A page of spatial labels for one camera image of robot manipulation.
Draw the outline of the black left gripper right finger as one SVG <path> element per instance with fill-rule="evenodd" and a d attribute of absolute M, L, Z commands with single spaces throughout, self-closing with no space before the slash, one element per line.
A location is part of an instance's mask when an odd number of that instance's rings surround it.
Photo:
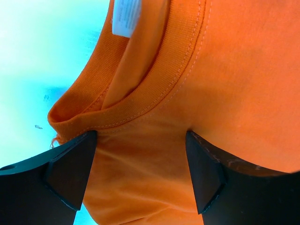
<path fill-rule="evenodd" d="M 300 174 L 261 167 L 186 133 L 198 213 L 206 225 L 297 225 Z"/>

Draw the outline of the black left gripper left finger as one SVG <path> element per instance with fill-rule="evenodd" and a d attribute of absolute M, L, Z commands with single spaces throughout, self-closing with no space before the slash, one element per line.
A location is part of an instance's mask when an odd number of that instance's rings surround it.
<path fill-rule="evenodd" d="M 72 225 L 81 209 L 96 131 L 0 170 L 2 225 Z"/>

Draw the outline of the orange t-shirt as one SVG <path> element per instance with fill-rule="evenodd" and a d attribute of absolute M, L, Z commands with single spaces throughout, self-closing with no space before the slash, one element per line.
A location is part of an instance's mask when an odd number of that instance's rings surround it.
<path fill-rule="evenodd" d="M 48 114 L 56 140 L 96 130 L 84 205 L 99 225 L 201 225 L 195 131 L 270 169 L 300 168 L 300 3 L 143 0 L 130 38 L 114 1 L 84 70 Z"/>

